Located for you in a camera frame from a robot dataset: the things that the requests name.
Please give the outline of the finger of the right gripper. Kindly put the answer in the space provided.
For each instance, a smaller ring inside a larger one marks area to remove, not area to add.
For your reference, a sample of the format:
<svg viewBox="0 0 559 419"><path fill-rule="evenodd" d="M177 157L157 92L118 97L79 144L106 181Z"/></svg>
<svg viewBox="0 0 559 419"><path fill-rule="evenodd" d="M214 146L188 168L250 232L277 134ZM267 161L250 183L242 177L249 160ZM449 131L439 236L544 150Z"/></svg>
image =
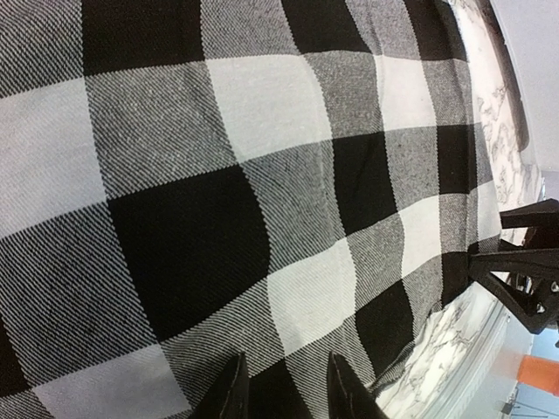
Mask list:
<svg viewBox="0 0 559 419"><path fill-rule="evenodd" d="M559 202L549 198L544 201L529 204L517 209L500 213L500 222L503 230L515 228L558 226Z"/></svg>
<svg viewBox="0 0 559 419"><path fill-rule="evenodd" d="M558 250L513 250L469 257L469 277L532 334L558 321Z"/></svg>

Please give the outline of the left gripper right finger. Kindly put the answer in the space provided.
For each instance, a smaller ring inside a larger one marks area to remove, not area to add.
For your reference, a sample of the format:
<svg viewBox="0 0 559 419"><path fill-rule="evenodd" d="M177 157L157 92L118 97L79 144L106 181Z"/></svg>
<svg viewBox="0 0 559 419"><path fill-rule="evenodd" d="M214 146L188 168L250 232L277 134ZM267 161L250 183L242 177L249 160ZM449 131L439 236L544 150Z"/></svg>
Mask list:
<svg viewBox="0 0 559 419"><path fill-rule="evenodd" d="M328 414L330 419L382 419L384 412L340 354L328 355Z"/></svg>

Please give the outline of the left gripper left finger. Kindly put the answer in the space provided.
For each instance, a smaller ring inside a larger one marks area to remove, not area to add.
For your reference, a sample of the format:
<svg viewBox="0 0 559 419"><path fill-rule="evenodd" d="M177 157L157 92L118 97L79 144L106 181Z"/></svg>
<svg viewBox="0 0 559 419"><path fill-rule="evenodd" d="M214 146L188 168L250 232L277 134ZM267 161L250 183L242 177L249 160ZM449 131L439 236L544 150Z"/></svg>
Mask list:
<svg viewBox="0 0 559 419"><path fill-rule="evenodd" d="M247 419L250 378L245 354L230 358L191 419Z"/></svg>

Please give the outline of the black white plaid shirt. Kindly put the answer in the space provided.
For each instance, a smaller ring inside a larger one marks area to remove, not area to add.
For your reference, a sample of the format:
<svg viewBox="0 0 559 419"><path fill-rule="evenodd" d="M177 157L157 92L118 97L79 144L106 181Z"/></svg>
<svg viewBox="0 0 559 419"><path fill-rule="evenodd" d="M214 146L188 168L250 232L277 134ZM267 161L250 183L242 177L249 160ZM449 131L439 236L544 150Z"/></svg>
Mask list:
<svg viewBox="0 0 559 419"><path fill-rule="evenodd" d="M325 418L499 235L452 1L1 4L4 418Z"/></svg>

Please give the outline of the aluminium front frame rail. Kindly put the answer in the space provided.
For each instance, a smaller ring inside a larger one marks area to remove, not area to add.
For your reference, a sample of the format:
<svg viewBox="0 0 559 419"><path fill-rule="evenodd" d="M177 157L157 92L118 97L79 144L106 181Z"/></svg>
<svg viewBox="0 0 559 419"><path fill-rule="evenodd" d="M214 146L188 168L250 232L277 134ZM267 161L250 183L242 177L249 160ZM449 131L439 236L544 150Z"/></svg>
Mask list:
<svg viewBox="0 0 559 419"><path fill-rule="evenodd" d="M403 377L379 399L391 418L502 418L534 337L473 285L420 334Z"/></svg>

